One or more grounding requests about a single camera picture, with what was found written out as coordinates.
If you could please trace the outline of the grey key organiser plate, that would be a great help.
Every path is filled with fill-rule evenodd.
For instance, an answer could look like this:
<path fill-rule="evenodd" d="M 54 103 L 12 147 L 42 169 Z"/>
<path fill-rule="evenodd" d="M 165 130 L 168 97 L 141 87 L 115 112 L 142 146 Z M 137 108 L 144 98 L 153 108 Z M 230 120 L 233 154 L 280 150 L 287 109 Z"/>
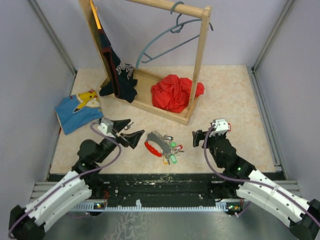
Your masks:
<path fill-rule="evenodd" d="M 150 142 L 158 145 L 160 150 L 153 147 Z M 156 157 L 163 157 L 171 153 L 171 147 L 163 138 L 163 136 L 157 131 L 152 131 L 147 134 L 147 138 L 144 142 L 146 149 Z"/>

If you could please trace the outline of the key with black tag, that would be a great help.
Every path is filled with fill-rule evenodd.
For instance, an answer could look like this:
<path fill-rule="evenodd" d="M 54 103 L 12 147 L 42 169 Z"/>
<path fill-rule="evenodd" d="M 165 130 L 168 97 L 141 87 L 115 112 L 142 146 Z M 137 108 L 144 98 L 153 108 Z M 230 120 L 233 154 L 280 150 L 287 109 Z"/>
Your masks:
<path fill-rule="evenodd" d="M 173 141 L 174 138 L 172 136 L 169 136 L 169 135 L 164 135 L 164 138 L 168 141 Z"/>

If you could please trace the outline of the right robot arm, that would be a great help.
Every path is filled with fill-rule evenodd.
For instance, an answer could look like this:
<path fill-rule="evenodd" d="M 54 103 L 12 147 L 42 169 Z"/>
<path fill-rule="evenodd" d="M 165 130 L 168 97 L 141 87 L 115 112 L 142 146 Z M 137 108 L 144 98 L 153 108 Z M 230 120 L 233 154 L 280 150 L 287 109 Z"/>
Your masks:
<path fill-rule="evenodd" d="M 320 202 L 307 200 L 284 189 L 264 175 L 254 165 L 237 155 L 237 150 L 227 139 L 227 134 L 219 134 L 208 129 L 192 132 L 193 147 L 203 142 L 204 158 L 208 154 L 223 173 L 217 176 L 227 181 L 223 192 L 229 198 L 236 196 L 254 203 L 272 214 L 289 228 L 299 240 L 314 240 L 320 231 Z"/>

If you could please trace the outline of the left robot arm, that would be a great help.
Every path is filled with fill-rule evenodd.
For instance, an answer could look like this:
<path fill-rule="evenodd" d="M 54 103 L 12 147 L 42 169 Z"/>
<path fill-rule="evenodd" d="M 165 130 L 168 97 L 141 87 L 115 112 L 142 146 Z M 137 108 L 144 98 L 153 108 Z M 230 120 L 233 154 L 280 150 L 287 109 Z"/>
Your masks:
<path fill-rule="evenodd" d="M 112 165 L 123 148 L 135 149 L 145 132 L 141 129 L 122 133 L 130 122 L 130 119 L 108 118 L 92 122 L 91 130 L 100 135 L 102 141 L 84 140 L 77 152 L 77 162 L 59 182 L 25 207 L 17 205 L 10 211 L 8 238 L 42 240 L 52 225 L 73 207 L 91 197 L 101 197 L 104 182 L 99 177 L 100 171 Z"/>

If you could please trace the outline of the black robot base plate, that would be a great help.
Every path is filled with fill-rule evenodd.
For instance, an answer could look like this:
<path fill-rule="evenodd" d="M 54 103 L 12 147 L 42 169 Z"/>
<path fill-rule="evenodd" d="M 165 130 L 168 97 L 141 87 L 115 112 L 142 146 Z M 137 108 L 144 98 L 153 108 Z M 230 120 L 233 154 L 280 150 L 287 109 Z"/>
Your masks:
<path fill-rule="evenodd" d="M 214 173 L 100 174 L 90 200 L 105 200 L 108 207 L 145 208 L 228 207 L 243 208 L 236 185 Z"/>

